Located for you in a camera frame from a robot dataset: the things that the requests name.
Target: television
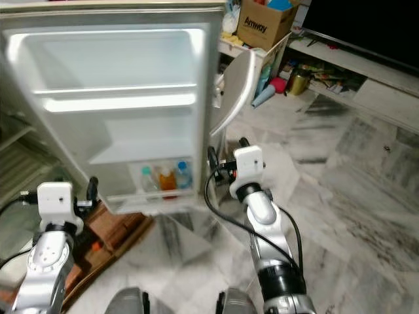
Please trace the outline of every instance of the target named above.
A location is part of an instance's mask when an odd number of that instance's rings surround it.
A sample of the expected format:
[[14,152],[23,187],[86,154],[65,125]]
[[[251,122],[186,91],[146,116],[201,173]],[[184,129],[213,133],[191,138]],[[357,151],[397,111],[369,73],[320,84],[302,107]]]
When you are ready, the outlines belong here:
[[416,1],[312,0],[306,32],[419,75]]

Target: orange bottle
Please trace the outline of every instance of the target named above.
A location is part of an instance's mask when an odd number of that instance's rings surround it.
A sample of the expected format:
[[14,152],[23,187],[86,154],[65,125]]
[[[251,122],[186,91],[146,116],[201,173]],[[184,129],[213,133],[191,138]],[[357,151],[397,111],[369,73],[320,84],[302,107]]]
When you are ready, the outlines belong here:
[[[176,190],[175,172],[172,169],[163,167],[160,175],[158,176],[158,181],[162,191]],[[170,200],[172,198],[176,198],[176,196],[164,196],[163,198],[165,200]]]

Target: plastic bottle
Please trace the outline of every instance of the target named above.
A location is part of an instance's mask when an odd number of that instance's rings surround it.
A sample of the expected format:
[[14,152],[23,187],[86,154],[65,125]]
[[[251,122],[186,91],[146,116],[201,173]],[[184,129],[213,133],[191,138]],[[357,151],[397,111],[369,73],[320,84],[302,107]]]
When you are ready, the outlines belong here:
[[[160,175],[158,176],[158,181],[162,191],[170,191],[176,189],[176,179],[173,169],[162,167]],[[170,200],[172,198],[176,198],[176,196],[164,196],[163,198],[165,200]]]
[[183,160],[177,163],[176,183],[177,188],[190,188],[192,185],[191,170]]
[[151,169],[148,166],[141,169],[141,186],[143,187],[144,192],[156,192],[160,190],[157,182],[153,179]]

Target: white refrigerator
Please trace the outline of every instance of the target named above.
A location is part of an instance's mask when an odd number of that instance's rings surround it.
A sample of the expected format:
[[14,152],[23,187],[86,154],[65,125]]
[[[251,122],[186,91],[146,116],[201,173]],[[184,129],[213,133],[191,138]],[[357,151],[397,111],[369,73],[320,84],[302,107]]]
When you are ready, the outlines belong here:
[[[0,10],[1,91],[113,213],[200,201],[223,1],[57,1]],[[188,162],[190,188],[141,169]]]

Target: blue bottle cap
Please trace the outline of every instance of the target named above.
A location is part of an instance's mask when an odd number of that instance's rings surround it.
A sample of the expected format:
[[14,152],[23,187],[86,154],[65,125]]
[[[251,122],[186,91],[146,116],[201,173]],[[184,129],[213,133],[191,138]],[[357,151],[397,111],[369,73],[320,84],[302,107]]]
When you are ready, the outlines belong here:
[[143,175],[150,175],[150,174],[151,174],[151,169],[150,169],[150,167],[149,167],[149,166],[145,166],[145,167],[143,167],[143,169],[141,169],[141,173],[142,173]]
[[187,164],[186,164],[186,162],[179,162],[179,163],[177,164],[177,167],[178,167],[180,170],[185,170],[185,169],[187,168]]

